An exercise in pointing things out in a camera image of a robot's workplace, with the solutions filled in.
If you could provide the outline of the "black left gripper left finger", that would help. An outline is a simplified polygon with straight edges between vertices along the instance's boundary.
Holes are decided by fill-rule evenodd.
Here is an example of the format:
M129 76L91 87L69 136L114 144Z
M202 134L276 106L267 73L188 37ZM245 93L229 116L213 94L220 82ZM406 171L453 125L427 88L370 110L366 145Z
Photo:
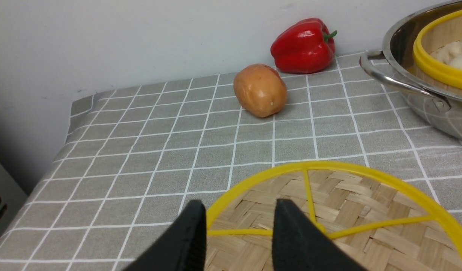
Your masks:
M203 271L206 260L206 209L191 200L176 220L126 271Z

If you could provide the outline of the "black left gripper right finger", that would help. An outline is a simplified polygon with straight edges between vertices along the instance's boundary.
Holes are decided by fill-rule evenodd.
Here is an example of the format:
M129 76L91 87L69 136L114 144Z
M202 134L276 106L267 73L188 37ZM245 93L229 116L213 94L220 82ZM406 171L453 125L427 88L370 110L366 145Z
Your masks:
M278 199L274 209L272 262L276 271L365 271L290 199Z

